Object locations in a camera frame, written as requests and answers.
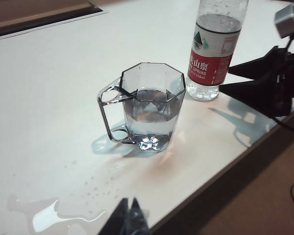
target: table surface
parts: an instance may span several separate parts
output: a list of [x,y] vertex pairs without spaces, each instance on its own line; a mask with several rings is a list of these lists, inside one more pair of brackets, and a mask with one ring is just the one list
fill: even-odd
[[[224,94],[186,94],[166,151],[112,143],[99,90],[139,62],[186,74],[198,2],[94,3],[107,13],[0,40],[0,235],[96,234],[123,197],[136,197],[155,228],[274,126]],[[285,5],[250,1],[232,65],[286,45],[273,23]]]

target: spilled water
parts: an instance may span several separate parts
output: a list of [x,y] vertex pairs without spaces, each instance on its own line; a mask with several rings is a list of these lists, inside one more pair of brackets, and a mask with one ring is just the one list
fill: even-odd
[[8,209],[11,212],[21,212],[27,218],[28,230],[31,235],[66,235],[70,226],[78,224],[87,235],[96,234],[107,219],[107,213],[101,211],[86,219],[82,216],[59,215],[57,205],[59,200],[52,198],[33,203],[22,204],[15,195],[8,200]]

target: water in cup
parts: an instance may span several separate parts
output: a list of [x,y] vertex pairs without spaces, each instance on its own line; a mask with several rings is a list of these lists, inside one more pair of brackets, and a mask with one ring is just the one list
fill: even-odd
[[136,99],[124,102],[126,127],[131,139],[142,150],[166,148],[183,97],[174,97],[168,90],[141,90],[132,94]]

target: floor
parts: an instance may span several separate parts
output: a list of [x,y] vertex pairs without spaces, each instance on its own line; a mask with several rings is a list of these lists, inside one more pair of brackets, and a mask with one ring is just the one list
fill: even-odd
[[279,127],[256,145],[153,235],[294,235],[294,133]]
[[88,0],[0,0],[0,36],[100,11]]

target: bottle water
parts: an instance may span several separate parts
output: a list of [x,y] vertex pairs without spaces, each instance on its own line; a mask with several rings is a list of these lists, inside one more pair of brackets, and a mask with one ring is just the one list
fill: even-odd
[[186,78],[192,98],[209,102],[219,95],[245,19],[248,0],[200,0]]

